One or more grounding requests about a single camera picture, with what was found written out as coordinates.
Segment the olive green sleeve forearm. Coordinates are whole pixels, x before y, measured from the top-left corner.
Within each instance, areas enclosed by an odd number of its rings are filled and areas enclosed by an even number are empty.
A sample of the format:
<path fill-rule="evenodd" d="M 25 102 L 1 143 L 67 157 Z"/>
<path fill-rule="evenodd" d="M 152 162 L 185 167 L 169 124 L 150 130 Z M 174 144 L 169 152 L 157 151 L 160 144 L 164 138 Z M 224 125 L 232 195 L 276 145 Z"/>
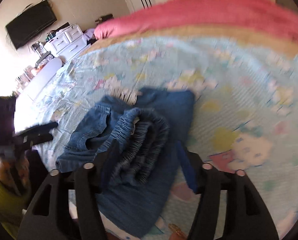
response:
<path fill-rule="evenodd" d="M 30 185 L 24 195 L 18 196 L 10 192 L 0 181 L 0 223 L 13 239 L 17 238 L 23 210 L 27 209 L 30 195 Z"/>

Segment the person's left hand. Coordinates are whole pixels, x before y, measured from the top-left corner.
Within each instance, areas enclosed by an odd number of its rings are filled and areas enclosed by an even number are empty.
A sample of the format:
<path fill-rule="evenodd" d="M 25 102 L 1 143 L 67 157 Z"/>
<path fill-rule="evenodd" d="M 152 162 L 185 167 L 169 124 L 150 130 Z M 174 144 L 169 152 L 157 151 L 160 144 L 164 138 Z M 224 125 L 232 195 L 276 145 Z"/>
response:
<path fill-rule="evenodd" d="M 22 152 L 16 159 L 0 157 L 0 194 L 22 197 L 29 191 L 29 161 L 26 152 Z"/>

